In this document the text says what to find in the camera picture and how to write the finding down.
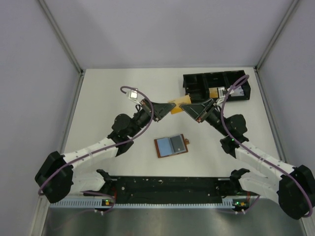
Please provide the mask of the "yellow credit card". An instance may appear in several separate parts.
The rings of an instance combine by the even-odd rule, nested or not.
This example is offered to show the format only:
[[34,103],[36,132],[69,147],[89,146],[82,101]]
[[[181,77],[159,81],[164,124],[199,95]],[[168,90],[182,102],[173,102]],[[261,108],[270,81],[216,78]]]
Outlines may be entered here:
[[191,104],[191,99],[189,95],[185,95],[173,100],[169,100],[168,103],[174,103],[176,106],[171,110],[171,114],[174,115],[176,113],[180,113],[183,109],[180,107],[182,104]]

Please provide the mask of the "grey credit card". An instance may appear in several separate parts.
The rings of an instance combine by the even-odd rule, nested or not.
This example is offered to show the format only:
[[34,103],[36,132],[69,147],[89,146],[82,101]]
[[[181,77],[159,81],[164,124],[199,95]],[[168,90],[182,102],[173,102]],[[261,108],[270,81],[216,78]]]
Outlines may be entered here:
[[181,135],[170,138],[174,153],[184,152],[186,150],[184,141]]

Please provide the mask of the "brown leather card holder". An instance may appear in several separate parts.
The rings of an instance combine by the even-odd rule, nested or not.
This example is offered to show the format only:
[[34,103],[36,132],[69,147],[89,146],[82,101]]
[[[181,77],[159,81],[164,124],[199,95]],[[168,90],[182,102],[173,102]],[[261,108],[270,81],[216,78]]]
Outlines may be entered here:
[[187,153],[189,139],[183,134],[154,139],[156,153],[158,158],[165,158]]

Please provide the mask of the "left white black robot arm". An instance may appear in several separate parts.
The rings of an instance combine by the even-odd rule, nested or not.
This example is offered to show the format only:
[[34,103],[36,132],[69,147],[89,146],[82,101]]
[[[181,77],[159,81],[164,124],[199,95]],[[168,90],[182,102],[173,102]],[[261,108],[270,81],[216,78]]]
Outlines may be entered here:
[[127,152],[153,121],[160,121],[175,106],[175,103],[143,99],[132,117],[116,116],[112,132],[106,138],[74,152],[50,153],[35,175],[39,192],[54,204],[68,195],[99,191],[109,181],[108,174],[99,168],[100,163]]

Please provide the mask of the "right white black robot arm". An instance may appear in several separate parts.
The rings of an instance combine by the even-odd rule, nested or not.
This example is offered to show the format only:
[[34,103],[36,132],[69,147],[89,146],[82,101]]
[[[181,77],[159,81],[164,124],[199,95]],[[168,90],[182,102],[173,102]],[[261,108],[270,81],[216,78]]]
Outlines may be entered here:
[[221,147],[227,154],[254,168],[240,169],[230,179],[238,190],[256,193],[277,203],[285,214],[299,220],[310,217],[315,206],[315,178],[305,165],[282,162],[253,145],[245,133],[242,114],[224,117],[224,106],[209,99],[203,103],[181,104],[180,108],[196,122],[207,122],[224,138]]

